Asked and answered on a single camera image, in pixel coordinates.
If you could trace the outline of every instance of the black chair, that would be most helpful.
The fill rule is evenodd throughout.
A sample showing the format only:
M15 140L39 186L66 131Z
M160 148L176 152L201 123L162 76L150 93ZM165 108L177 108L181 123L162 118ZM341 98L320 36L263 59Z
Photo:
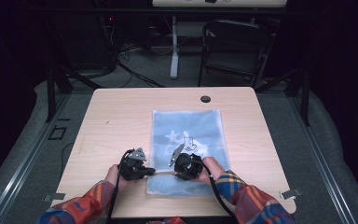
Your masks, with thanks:
M199 84L203 68L242 76L254 87L269 54L270 32L256 24L216 20L207 22L202 30L202 58Z

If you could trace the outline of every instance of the plaid shirt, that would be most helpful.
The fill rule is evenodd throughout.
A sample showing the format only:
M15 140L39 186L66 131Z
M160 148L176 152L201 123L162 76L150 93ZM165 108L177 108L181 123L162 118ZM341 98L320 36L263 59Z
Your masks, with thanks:
M227 171L216 180L219 193L236 205L235 216L242 223L294 223L292 216L281 204L266 192L247 185L232 171ZM87 223L99 217L109 204L114 186L101 181L81 198L74 198L49 208L39 218L40 224ZM179 217L150 224L185 224Z

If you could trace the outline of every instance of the chair seat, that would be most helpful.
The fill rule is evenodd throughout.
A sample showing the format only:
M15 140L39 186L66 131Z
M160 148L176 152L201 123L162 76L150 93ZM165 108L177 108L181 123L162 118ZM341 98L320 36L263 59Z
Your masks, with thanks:
M214 40L209 47L205 65L237 73L254 74L258 64L259 47Z

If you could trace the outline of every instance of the person's right hand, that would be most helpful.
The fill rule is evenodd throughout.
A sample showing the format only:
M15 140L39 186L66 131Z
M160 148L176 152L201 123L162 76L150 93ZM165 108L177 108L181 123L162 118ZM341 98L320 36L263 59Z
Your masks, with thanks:
M211 171L214 180L217 180L220 175L225 172L225 169L223 169L223 167L214 157L205 157L204 159L202 159L202 161ZM196 180L211 186L211 180L205 168L202 168L202 172Z

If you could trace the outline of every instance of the chair backrest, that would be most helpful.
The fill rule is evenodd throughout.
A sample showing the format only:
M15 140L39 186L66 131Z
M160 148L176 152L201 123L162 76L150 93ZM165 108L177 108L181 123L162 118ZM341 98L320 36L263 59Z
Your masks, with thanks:
M266 28L240 21L209 21L204 25L202 33L204 44L207 43L209 37L264 48L271 42L271 34Z

